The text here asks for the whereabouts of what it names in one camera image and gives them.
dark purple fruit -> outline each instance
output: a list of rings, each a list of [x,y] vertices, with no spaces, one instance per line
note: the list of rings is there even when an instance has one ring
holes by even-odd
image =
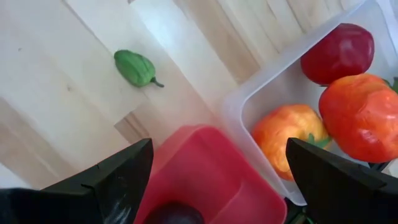
[[[180,202],[161,205],[147,216],[144,224],[204,224],[201,213]]]

pink plastic bowl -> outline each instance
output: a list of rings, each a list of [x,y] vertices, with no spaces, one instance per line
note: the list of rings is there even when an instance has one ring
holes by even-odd
[[[281,224],[283,199],[216,128],[185,126],[155,152],[135,224],[169,201],[186,203],[211,224]]]

plastic fruit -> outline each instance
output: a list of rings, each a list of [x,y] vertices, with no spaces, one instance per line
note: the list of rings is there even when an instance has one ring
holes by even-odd
[[[143,87],[155,83],[159,87],[164,87],[157,82],[154,64],[148,58],[129,50],[118,50],[113,57],[119,73],[130,84]]]
[[[290,181],[294,178],[286,158],[288,138],[299,138],[324,149],[331,141],[321,119],[307,105],[277,108],[256,124],[252,136],[278,176]]]
[[[340,24],[301,57],[303,73],[329,85],[348,75],[366,72],[374,57],[372,34],[355,24]]]
[[[169,202],[153,210],[144,224],[204,224],[203,217],[195,208],[180,202]]]
[[[381,163],[398,157],[398,95],[383,79],[367,73],[340,78],[322,93],[319,110],[352,158]]]

white plastic bin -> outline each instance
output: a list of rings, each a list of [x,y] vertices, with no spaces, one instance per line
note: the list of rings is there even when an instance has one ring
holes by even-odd
[[[271,110],[284,104],[305,103],[318,111],[318,100],[324,88],[302,74],[299,60],[341,22],[360,25],[372,33],[376,46],[369,72],[392,81],[398,72],[398,56],[388,28],[391,26],[392,30],[396,30],[396,23],[386,23],[386,18],[392,17],[394,16],[384,17],[376,1],[365,1],[301,38],[274,63],[253,75],[226,97],[220,114],[224,129],[263,178],[296,205],[306,204],[299,188],[294,182],[278,177],[251,137],[252,127]],[[335,143],[332,144],[331,151],[348,158]]]

orange tomato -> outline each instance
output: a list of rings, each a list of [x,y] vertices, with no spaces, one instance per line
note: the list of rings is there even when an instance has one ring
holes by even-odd
[[[340,78],[321,95],[319,110],[341,150],[380,163],[398,157],[398,95],[368,73]]]
[[[286,105],[277,108],[256,124],[252,131],[255,142],[267,157],[278,176],[294,181],[286,158],[288,138],[316,141],[328,139],[321,119],[307,105]]]

